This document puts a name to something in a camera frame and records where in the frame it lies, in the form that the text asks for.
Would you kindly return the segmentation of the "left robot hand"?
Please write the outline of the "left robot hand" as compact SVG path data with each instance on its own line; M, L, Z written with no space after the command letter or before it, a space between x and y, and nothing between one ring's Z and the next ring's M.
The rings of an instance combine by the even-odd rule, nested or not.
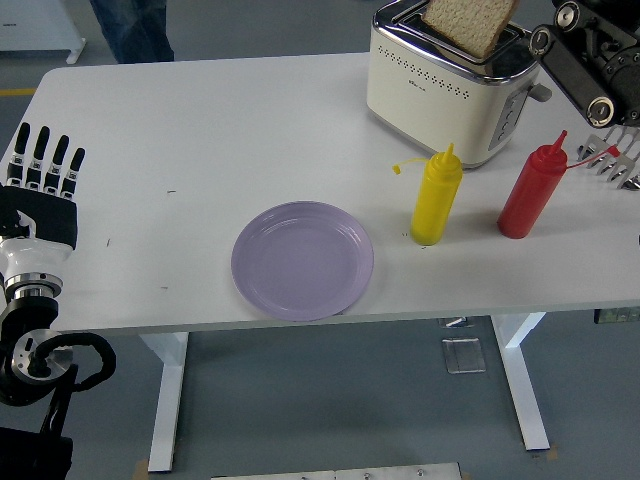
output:
M43 274L58 277L75 250L78 236L74 194L85 150L78 148L65 164L69 137L59 138L45 155L50 137L40 128L27 152L31 126L20 125L1 183L1 276Z

